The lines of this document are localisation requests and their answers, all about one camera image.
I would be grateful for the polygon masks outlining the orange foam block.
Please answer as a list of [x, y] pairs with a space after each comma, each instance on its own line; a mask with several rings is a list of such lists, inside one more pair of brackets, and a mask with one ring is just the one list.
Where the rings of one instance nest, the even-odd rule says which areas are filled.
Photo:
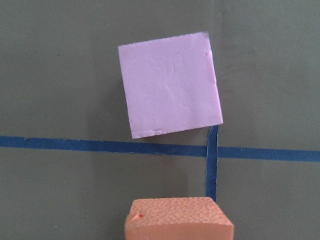
[[143, 198], [132, 202], [127, 240], [232, 240], [234, 225], [210, 197]]

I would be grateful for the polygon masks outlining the pink foam block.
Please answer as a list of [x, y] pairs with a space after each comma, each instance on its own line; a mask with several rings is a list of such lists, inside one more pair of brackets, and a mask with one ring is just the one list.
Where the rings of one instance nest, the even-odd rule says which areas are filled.
[[207, 32], [120, 45], [118, 55], [133, 139], [224, 122]]

